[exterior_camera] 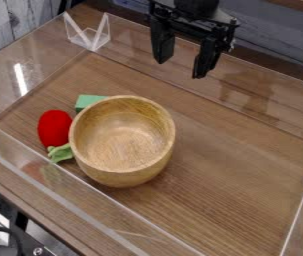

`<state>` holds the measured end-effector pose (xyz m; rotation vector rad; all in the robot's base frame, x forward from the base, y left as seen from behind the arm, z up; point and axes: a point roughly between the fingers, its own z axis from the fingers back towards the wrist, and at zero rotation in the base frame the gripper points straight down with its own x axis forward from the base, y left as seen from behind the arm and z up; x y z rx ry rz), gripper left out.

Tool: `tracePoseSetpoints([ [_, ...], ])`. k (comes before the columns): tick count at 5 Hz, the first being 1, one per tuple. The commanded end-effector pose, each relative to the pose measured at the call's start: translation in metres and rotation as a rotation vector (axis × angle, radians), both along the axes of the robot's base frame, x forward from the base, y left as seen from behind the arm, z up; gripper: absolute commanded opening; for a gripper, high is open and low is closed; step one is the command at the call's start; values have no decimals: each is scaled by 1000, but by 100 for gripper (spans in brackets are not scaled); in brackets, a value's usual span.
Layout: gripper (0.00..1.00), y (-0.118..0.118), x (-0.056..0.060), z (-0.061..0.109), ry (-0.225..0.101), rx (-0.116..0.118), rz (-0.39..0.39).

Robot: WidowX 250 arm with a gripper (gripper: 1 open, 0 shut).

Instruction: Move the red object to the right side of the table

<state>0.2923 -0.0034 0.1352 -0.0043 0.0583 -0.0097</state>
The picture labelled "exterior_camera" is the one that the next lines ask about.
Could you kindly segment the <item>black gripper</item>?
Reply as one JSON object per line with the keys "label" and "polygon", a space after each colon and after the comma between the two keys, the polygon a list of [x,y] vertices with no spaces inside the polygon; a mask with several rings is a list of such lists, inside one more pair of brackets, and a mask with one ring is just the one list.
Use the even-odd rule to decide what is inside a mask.
{"label": "black gripper", "polygon": [[202,40],[193,78],[205,78],[215,68],[222,50],[234,47],[241,23],[219,8],[221,0],[149,0],[153,54],[163,64],[174,56],[175,34]]}

